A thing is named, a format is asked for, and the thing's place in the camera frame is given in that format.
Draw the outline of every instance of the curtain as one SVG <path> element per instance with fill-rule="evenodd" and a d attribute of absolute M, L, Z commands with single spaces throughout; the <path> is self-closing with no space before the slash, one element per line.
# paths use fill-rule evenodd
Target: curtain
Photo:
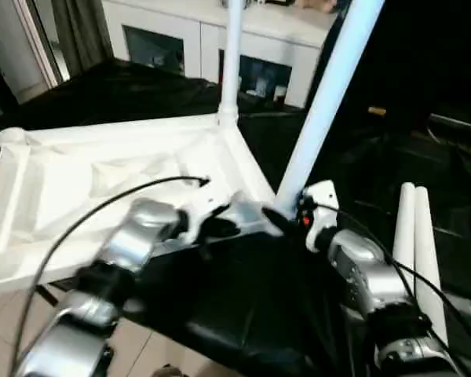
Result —
<path fill-rule="evenodd" d="M 112 56 L 101 0 L 52 0 L 52 4 L 71 77 Z"/>

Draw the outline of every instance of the wire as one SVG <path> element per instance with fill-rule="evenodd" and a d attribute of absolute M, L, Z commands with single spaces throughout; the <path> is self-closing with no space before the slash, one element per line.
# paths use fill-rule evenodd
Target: wire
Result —
<path fill-rule="evenodd" d="M 436 293 L 440 297 L 441 301 L 443 301 L 444 303 L 448 302 L 447 303 L 448 309 L 450 309 L 450 311 L 454 312 L 455 319 L 460 323 L 460 325 L 464 329 L 465 333 L 471 338 L 471 326 L 467 323 L 467 321 L 464 319 L 464 316 L 458 311 L 458 309 L 450 302 L 448 297 L 440 289 L 438 289 L 438 287 L 436 285 L 431 283 L 429 280 L 427 280 L 423 275 L 421 275 L 417 271 L 406 267 L 405 265 L 399 263 L 398 261 L 396 261 L 396 264 L 401 269 L 404 269 L 405 271 L 408 271 L 409 273 L 414 275 L 417 279 L 421 280 L 422 283 L 424 283 L 425 285 L 430 287 L 433 290 L 433 292 Z"/>
<path fill-rule="evenodd" d="M 31 286 L 28 290 L 27 297 L 26 297 L 26 302 L 24 303 L 23 311 L 21 313 L 18 325 L 17 325 L 17 330 L 16 330 L 16 335 L 14 338 L 14 343 L 13 343 L 13 352 L 10 358 L 10 366 L 9 366 L 9 377 L 13 377 L 14 373 L 16 372 L 16 368 L 18 367 L 20 360 L 18 357 L 18 353 L 20 350 L 20 344 L 21 340 L 23 338 L 23 331 L 24 331 L 24 326 L 26 324 L 26 319 L 29 314 L 30 308 L 31 308 L 31 303 L 33 301 L 33 297 L 35 296 L 35 289 L 42 278 L 42 274 L 44 270 L 46 269 L 47 264 L 49 263 L 49 260 L 52 258 L 56 250 L 61 246 L 61 244 L 85 221 L 87 221 L 89 218 L 91 218 L 93 215 L 95 215 L 97 212 L 100 210 L 104 209 L 105 207 L 109 206 L 110 204 L 116 202 L 117 200 L 120 200 L 121 198 L 124 198 L 126 196 L 129 196 L 131 194 L 134 194 L 135 192 L 138 192 L 142 189 L 146 189 L 148 187 L 152 187 L 155 185 L 159 185 L 162 183 L 167 183 L 171 181 L 198 181 L 201 186 L 205 185 L 208 183 L 210 180 L 206 178 L 201 178 L 201 177 L 190 177 L 190 176 L 177 176 L 177 177 L 168 177 L 168 178 L 161 178 L 161 179 L 156 179 L 154 181 L 150 181 L 147 183 L 144 183 L 142 185 L 130 188 L 129 190 L 126 190 L 125 192 L 121 192 L 115 196 L 113 196 L 110 199 L 105 200 L 103 203 L 97 205 L 94 207 L 92 210 L 81 216 L 79 220 L 77 220 L 73 225 L 71 225 L 54 243 L 54 245 L 49 249 L 47 252 L 46 256 L 43 258 L 42 262 L 40 263 L 40 266 L 37 269 L 37 272 L 35 273 L 35 276 L 33 277 L 33 280 L 31 282 Z"/>
<path fill-rule="evenodd" d="M 447 298 L 447 296 L 445 296 L 445 294 L 440 291 L 433 283 L 431 283 L 429 280 L 427 280 L 425 277 L 423 277 L 420 273 L 417 273 L 416 271 L 414 271 L 413 269 L 409 269 L 407 268 L 405 265 L 401 265 L 398 261 L 396 261 L 394 259 L 394 257 L 391 255 L 391 253 L 388 252 L 387 248 L 384 246 L 384 244 L 380 241 L 379 238 L 376 237 L 375 234 L 372 233 L 372 231 L 369 230 L 368 227 L 365 226 L 365 224 L 363 224 L 361 221 L 359 221 L 358 219 L 356 219 L 354 216 L 352 216 L 350 213 L 344 211 L 344 210 L 341 210 L 341 209 L 338 209 L 338 208 L 334 208 L 334 207 L 331 207 L 331 206 L 328 206 L 326 204 L 318 204 L 316 203 L 316 205 L 318 207 L 322 207 L 322 208 L 325 208 L 325 209 L 328 209 L 328 210 L 332 210 L 333 212 L 337 212 L 343 216 L 345 216 L 346 218 L 348 218 L 349 220 L 351 220 L 352 222 L 354 222 L 358 227 L 361 228 L 361 230 L 365 233 L 365 235 L 369 238 L 371 238 L 382 250 L 382 252 L 384 253 L 384 255 L 387 257 L 387 259 L 391 262 L 391 264 L 394 266 L 394 268 L 396 269 L 396 272 L 397 274 L 400 276 L 400 279 L 402 280 L 402 283 L 403 285 L 405 286 L 405 289 L 408 293 L 408 295 L 411 297 L 411 300 L 412 302 L 415 304 L 415 307 L 418 308 L 418 303 L 417 303 L 417 299 L 415 298 L 414 294 L 412 293 L 411 289 L 410 289 L 410 286 L 408 285 L 408 282 L 407 282 L 407 279 L 405 279 L 404 275 L 403 275 L 403 272 L 401 271 L 401 269 L 405 269 L 406 271 L 408 271 L 409 273 L 411 273 L 412 275 L 414 275 L 416 278 L 420 279 L 424 284 L 428 285 L 440 298 L 441 300 L 443 301 L 443 303 L 448 306 L 449 309 L 451 309 L 451 312 L 452 314 L 454 315 L 455 319 L 459 322 L 459 324 L 462 326 L 463 330 L 465 331 L 465 333 L 471 338 L 471 327 L 467 324 L 466 320 L 464 319 L 464 317 L 462 316 L 462 314 L 460 314 L 460 312 L 455 308 L 455 306 L 450 302 L 450 300 Z M 446 345 L 446 343 L 440 339 L 440 337 L 434 332 L 434 331 L 431 331 L 431 334 L 437 339 L 438 343 L 441 344 L 441 346 L 445 349 L 445 351 L 451 355 L 451 351 L 450 351 L 450 347 L 448 347 Z M 471 372 L 467 369 L 467 368 L 463 368 L 463 365 L 461 366 L 461 369 L 463 369 L 463 371 L 466 371 L 466 373 L 468 375 L 471 375 Z"/>

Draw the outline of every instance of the black table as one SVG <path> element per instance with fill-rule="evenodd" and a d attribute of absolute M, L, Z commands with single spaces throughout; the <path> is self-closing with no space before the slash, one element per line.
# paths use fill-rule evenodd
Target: black table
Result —
<path fill-rule="evenodd" d="M 206 114 L 219 99 L 220 87 L 203 80 L 113 60 L 4 115 L 0 130 Z M 239 128 L 277 189 L 305 114 L 262 108 L 244 96 L 239 110 Z M 386 126 L 337 122 L 310 182 L 333 179 L 341 205 L 388 247 L 400 184 L 426 185 L 443 286 L 471 299 L 471 155 Z M 146 310 L 129 317 L 248 376 L 349 374 L 340 293 L 320 259 L 261 234 L 211 252 L 211 262 L 196 251 L 154 260 L 136 292 Z M 447 322 L 452 347 L 471 356 L 469 340 L 449 316 Z"/>

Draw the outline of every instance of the white cylinder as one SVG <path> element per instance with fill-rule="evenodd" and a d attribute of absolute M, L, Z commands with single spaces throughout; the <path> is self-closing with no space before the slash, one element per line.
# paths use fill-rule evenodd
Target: white cylinder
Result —
<path fill-rule="evenodd" d="M 277 193 L 276 206 L 285 213 L 295 212 L 298 194 L 310 175 L 383 5 L 384 0 L 352 0 Z"/>
<path fill-rule="evenodd" d="M 394 244 L 392 245 L 392 256 L 399 263 L 409 269 L 414 269 L 415 259 L 415 186 L 413 183 L 403 183 L 400 192 L 400 205 L 394 232 Z M 408 285 L 414 291 L 414 276 L 403 271 Z"/>
<path fill-rule="evenodd" d="M 235 125 L 237 120 L 237 92 L 239 90 L 239 60 L 241 33 L 243 29 L 243 9 L 245 0 L 229 0 L 227 44 L 223 66 L 221 103 L 218 109 L 220 124 Z"/>
<path fill-rule="evenodd" d="M 425 187 L 415 189 L 415 271 L 441 289 L 433 220 Z M 415 297 L 422 312 L 433 322 L 434 331 L 448 344 L 447 324 L 440 298 L 419 279 L 415 279 Z"/>

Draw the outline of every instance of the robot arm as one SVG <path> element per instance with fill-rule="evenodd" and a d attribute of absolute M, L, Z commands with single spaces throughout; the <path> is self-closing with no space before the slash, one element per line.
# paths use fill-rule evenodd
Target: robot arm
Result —
<path fill-rule="evenodd" d="M 113 357 L 107 340 L 138 275 L 150 258 L 170 252 L 163 246 L 168 239 L 180 240 L 183 247 L 195 242 L 204 220 L 228 206 L 230 198 L 220 192 L 205 185 L 180 209 L 149 199 L 134 201 L 94 262 L 77 272 L 75 289 L 24 351 L 14 375 L 106 376 Z"/>
<path fill-rule="evenodd" d="M 135 201 L 95 261 L 78 271 L 75 289 L 24 351 L 14 375 L 106 376 L 113 356 L 107 340 L 138 275 L 151 258 L 197 240 L 201 224 L 230 204 L 230 198 L 219 192 L 222 190 L 212 184 L 203 186 L 180 209 L 154 200 Z M 345 304 L 355 307 L 367 322 L 378 348 L 375 363 L 382 374 L 458 375 L 447 354 L 429 336 L 431 323 L 413 306 L 380 248 L 353 231 L 338 228 L 337 212 L 316 203 L 338 209 L 332 182 L 321 182 L 303 192 L 299 215 L 307 229 L 305 244 L 311 252 L 325 254 L 347 283 Z M 235 212 L 244 217 L 242 208 Z M 176 243 L 167 246 L 169 241 Z"/>
<path fill-rule="evenodd" d="M 356 308 L 366 321 L 377 346 L 375 363 L 383 375 L 458 375 L 449 356 L 429 336 L 432 324 L 416 308 L 393 265 L 385 262 L 373 241 L 340 229 L 338 201 L 333 182 L 324 181 L 304 190 L 299 205 L 307 229 L 306 247 L 325 253 L 347 284 L 345 305 Z"/>

